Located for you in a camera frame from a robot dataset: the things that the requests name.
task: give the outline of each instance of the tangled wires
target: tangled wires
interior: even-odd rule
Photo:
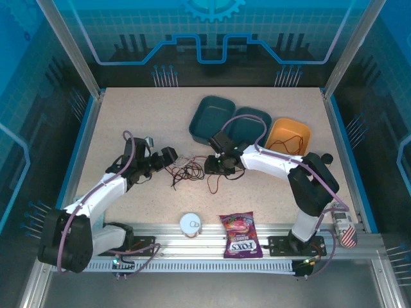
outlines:
[[[167,167],[166,170],[171,174],[173,177],[173,183],[171,185],[172,188],[176,191],[175,186],[181,180],[190,180],[190,181],[197,181],[204,179],[204,170],[203,167],[198,163],[195,162],[196,158],[207,158],[202,156],[195,156],[193,158],[179,158],[175,162],[175,167],[170,168]]]
[[[298,140],[298,148],[295,151],[291,151],[287,148],[286,142],[294,139],[294,138],[299,138]],[[281,141],[281,140],[276,140],[274,141],[269,147],[268,149],[271,150],[272,146],[275,144],[282,144],[285,147],[285,150],[287,151],[288,154],[290,155],[300,155],[300,152],[302,150],[302,146],[304,145],[304,139],[301,136],[295,135],[285,141]]]

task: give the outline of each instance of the speckled work surface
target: speckled work surface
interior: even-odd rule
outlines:
[[[171,146],[179,155],[213,154],[211,147],[196,143],[188,132],[198,104],[208,95],[231,99],[237,108],[250,106],[268,112],[273,122],[289,117],[307,124],[312,130],[308,150],[334,156],[330,170],[340,184],[338,195],[356,219],[321,93],[316,88],[108,88],[77,195],[93,187],[123,153],[123,130],[130,130],[135,137],[152,137],[155,151]],[[294,223],[297,216],[288,182],[262,172],[246,171],[238,181],[221,178],[216,195],[210,194],[206,180],[180,182],[177,191],[170,187],[171,181],[171,175],[161,171],[151,181],[133,186],[106,211],[105,221],[178,223],[183,213],[196,212],[203,223],[219,223],[219,214],[251,210],[259,224]],[[216,176],[210,183],[214,189]]]

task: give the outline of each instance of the purple snack bag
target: purple snack bag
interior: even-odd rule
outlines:
[[[252,212],[220,215],[227,231],[224,259],[262,258]]]

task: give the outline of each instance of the small can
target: small can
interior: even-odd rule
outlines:
[[[200,217],[194,213],[185,214],[180,219],[180,229],[186,237],[196,237],[201,233]]]
[[[350,212],[346,212],[343,206],[337,202],[333,203],[331,207],[334,209],[331,216],[341,246],[345,248],[355,247],[358,243],[358,236]]]

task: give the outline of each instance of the white robotic arm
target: white robotic arm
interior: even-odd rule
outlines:
[[[339,190],[321,158],[314,153],[306,156],[287,155],[260,146],[246,143],[236,144],[220,131],[209,140],[216,156],[210,155],[205,162],[205,173],[214,175],[233,174],[234,168],[258,170],[276,176],[290,183],[297,206],[300,208],[297,220],[288,235],[290,249],[295,253],[302,251],[317,231],[325,206],[333,197],[299,162],[308,165],[335,193]]]
[[[96,186],[100,183],[105,183],[114,175],[115,173],[106,173]],[[99,216],[102,215],[114,201],[124,195],[126,191],[127,180],[119,176],[98,189],[85,204],[83,204],[83,207],[76,215],[85,215],[88,217],[90,219],[90,226],[92,227]],[[64,210],[68,214],[73,213],[77,206],[81,204],[82,200],[83,198],[80,198]],[[121,247],[124,243],[125,236],[126,231],[123,228],[112,225],[107,225],[102,229],[92,232],[92,256],[99,255],[112,248]]]
[[[141,176],[151,179],[152,173],[164,169],[177,159],[175,150],[170,147],[163,148],[162,155],[152,155],[149,143],[152,143],[151,138],[134,138],[133,151],[132,140],[127,140],[124,154],[107,168],[106,174],[89,193],[62,210],[48,212],[37,254],[40,262],[57,265],[57,259],[61,256],[63,268],[79,273],[94,255],[112,248],[131,248],[134,235],[130,226],[112,223],[96,232],[92,232],[91,227],[114,201],[134,184],[138,184]],[[69,219],[72,221],[63,239]],[[64,243],[61,254],[60,242]]]
[[[290,171],[299,166],[291,160],[302,162],[302,156],[299,155],[281,154],[289,158],[289,160],[284,160],[265,154],[276,153],[274,151],[264,149],[264,152],[262,152],[263,148],[260,146],[258,148],[259,151],[252,145],[244,150],[240,158],[245,169],[258,170],[289,182],[288,175]],[[319,219],[320,217],[311,216],[300,209],[292,228],[292,234],[301,242],[308,242],[316,232],[315,227]]]

